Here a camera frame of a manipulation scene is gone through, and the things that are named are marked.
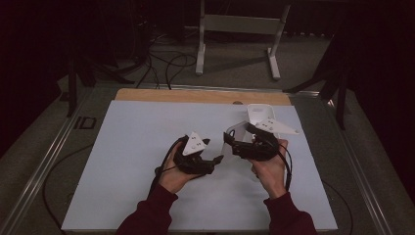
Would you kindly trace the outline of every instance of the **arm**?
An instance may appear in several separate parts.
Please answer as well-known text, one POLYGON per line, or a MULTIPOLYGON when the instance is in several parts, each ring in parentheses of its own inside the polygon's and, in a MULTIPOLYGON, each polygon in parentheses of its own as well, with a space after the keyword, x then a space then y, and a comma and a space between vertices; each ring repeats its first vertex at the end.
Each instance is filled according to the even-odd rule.
MULTIPOLYGON (((279 140, 280 153, 285 157, 287 140, 279 140)), ((264 203, 271 217, 269 230, 271 234, 317 234, 311 216, 299 211, 294 205, 291 194, 284 187, 285 165, 279 156, 266 162, 250 160, 253 172, 259 178, 269 195, 264 203)))
POLYGON ((124 220, 116 235, 167 234, 169 211, 177 198, 158 184, 146 201, 138 203, 137 210, 124 220))
POLYGON ((171 151, 163 166, 159 184, 149 195, 147 200, 137 205, 137 210, 128 216, 118 228, 116 235, 131 234, 167 234, 171 223, 169 214, 174 201, 178 199, 176 193, 192 178, 199 175, 186 174, 175 167, 173 156, 181 143, 178 143, 171 151))

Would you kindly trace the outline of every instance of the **hand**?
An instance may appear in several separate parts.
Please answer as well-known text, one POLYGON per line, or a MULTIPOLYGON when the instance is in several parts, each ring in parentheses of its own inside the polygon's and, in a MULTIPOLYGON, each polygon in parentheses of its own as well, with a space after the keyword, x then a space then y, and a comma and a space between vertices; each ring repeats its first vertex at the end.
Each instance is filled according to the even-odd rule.
MULTIPOLYGON (((280 139, 278 142, 287 148, 287 140, 280 139)), ((286 150, 280 147, 279 151, 285 158, 286 150)), ((253 173, 259 178, 263 188, 268 192, 270 199, 279 198, 287 193, 284 187, 285 165, 280 156, 277 155, 265 162, 249 161, 253 164, 253 173)))
POLYGON ((183 143, 180 142, 174 146, 173 150, 167 158, 167 161, 164 164, 163 170, 165 170, 165 172, 161 174, 159 180, 159 184, 172 194, 180 191, 180 189, 182 189, 189 180, 200 176, 198 174, 187 174, 176 167, 176 164, 173 160, 174 155, 176 154, 179 146, 182 144, 183 143))

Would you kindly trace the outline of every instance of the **right hand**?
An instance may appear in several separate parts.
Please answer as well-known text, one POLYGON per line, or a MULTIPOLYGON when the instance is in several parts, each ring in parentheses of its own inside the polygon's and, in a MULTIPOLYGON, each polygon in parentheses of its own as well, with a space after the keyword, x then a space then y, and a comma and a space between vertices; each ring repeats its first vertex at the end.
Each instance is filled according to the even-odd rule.
MULTIPOLYGON (((287 148, 288 141, 284 139, 278 140, 279 144, 287 148)), ((280 153, 286 155, 283 147, 279 149, 280 153)), ((252 171, 261 182, 263 188, 268 192, 270 199, 276 199, 287 193, 284 187, 284 171, 285 165, 280 156, 264 162, 248 160, 253 164, 252 171)))

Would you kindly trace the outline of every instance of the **metal rail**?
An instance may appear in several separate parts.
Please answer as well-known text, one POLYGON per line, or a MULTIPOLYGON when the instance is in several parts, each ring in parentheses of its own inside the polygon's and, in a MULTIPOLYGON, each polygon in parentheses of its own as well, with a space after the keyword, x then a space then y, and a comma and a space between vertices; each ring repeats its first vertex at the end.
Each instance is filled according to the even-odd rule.
POLYGON ((376 229, 378 230, 378 233, 381 235, 393 235, 392 229, 388 223, 387 218, 385 217, 384 211, 372 189, 370 186, 370 183, 363 171, 363 168, 359 162, 359 159, 357 158, 357 155, 353 151, 353 148, 351 147, 351 144, 346 136, 346 133, 341 130, 338 126, 338 123, 336 121, 336 115, 334 113, 334 104, 332 101, 330 101, 328 104, 325 105, 326 111, 332 121, 332 124, 334 125, 334 129, 339 133, 339 135, 342 137, 343 144, 345 145, 347 156, 346 159, 349 166, 351 173, 354 176, 354 179, 356 180, 356 184, 360 189, 360 193, 363 197, 363 200, 365 201, 366 207, 372 216, 372 220, 375 224, 376 229))
POLYGON ((70 131, 75 124, 77 114, 79 113, 86 99, 90 96, 91 92, 91 88, 85 88, 77 109, 73 112, 71 117, 68 117, 65 120, 57 136, 49 147, 46 155, 43 157, 36 171, 27 181, 16 204, 0 227, 0 235, 16 234, 27 210, 30 208, 34 198, 37 195, 37 192, 42 187, 47 174, 49 173, 65 142, 67 141, 70 131))

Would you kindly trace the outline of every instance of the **table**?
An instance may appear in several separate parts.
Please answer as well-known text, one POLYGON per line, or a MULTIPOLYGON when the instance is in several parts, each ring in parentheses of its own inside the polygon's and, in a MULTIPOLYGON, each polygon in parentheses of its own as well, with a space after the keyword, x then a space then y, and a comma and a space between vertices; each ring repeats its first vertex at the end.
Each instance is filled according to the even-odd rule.
POLYGON ((199 26, 199 50, 196 62, 196 74, 204 73, 205 49, 204 42, 205 31, 228 31, 228 32, 246 32, 275 35, 274 43, 268 48, 269 66, 272 71, 272 78, 279 80, 281 75, 278 70, 275 53, 283 33, 284 25, 290 11, 290 5, 284 7, 284 11, 280 19, 266 18, 249 18, 236 16, 220 16, 205 14, 205 0, 201 0, 201 18, 199 26))
MULTIPOLYGON (((119 90, 110 105, 63 229, 117 229, 133 212, 137 202, 145 198, 154 177, 154 168, 162 161, 141 156, 165 155, 168 144, 181 137, 177 133, 198 128, 200 132, 197 132, 205 135, 202 137, 211 137, 202 157, 217 156, 223 140, 214 134, 245 118, 244 105, 229 105, 235 101, 271 104, 278 119, 300 130, 298 136, 282 136, 290 141, 295 156, 296 171, 291 188, 293 200, 299 209, 310 212, 317 229, 336 229, 300 121, 295 118, 295 108, 290 106, 285 94, 136 89, 119 90), (191 114, 204 119, 200 121, 197 117, 190 117, 191 114)), ((255 181, 247 161, 225 154, 212 175, 197 180, 179 192, 180 199, 170 211, 173 217, 171 231, 267 229, 269 215, 262 203, 267 195, 255 181)))

